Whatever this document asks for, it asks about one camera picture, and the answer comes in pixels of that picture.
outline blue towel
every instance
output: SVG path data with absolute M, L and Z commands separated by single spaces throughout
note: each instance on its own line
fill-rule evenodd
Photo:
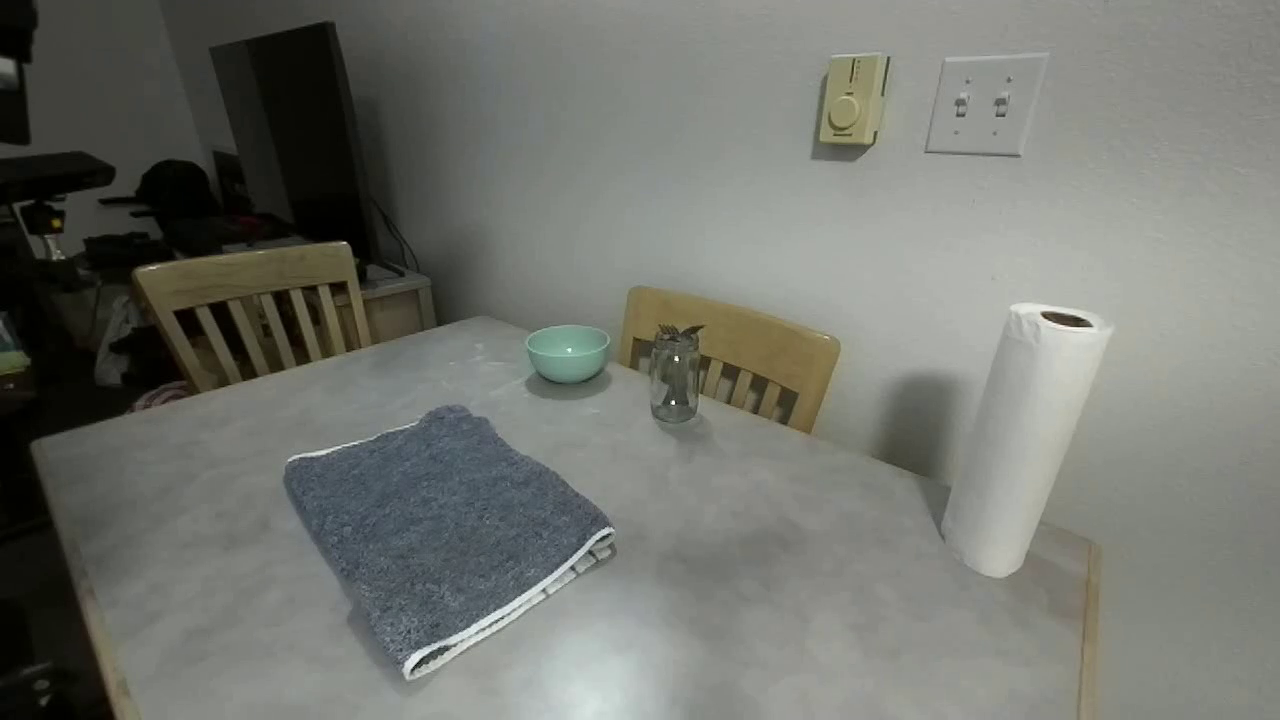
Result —
M 405 679 L 612 558 L 607 516 L 467 407 L 293 456 L 283 486 Z

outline paper towel roll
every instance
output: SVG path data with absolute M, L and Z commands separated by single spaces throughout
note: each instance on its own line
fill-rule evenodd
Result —
M 1026 570 L 1108 341 L 1111 324 L 1093 311 L 1014 304 L 946 512 L 967 570 Z

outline outlet cover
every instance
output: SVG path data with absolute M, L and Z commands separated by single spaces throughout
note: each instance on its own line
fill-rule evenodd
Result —
M 1026 157 L 1050 51 L 949 58 L 927 124 L 932 157 Z

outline white wall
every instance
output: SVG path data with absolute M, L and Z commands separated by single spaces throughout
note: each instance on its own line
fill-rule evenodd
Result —
M 1052 516 L 1105 546 L 1105 717 L 1280 705 L 1280 5 L 163 0 L 203 50 L 342 21 L 376 193 L 448 318 L 621 324 L 674 283 L 843 341 L 819 432 L 949 475 L 1003 308 L 1119 336 Z M 891 51 L 884 142 L 812 151 L 827 51 Z M 954 51 L 1052 51 L 1026 159 L 923 157 Z
M 87 151 L 118 169 L 108 187 L 71 193 L 64 248 L 85 238 L 156 232 L 102 198 L 131 198 L 145 169 L 179 157 L 203 164 L 191 103 L 172 65 L 162 0 L 93 5 L 42 0 L 38 58 L 27 65 L 31 143 L 0 143 L 7 157 Z

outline folded towel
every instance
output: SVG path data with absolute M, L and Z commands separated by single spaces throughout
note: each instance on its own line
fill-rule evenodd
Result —
M 607 516 L 467 407 L 293 456 L 283 486 L 405 679 L 612 558 Z

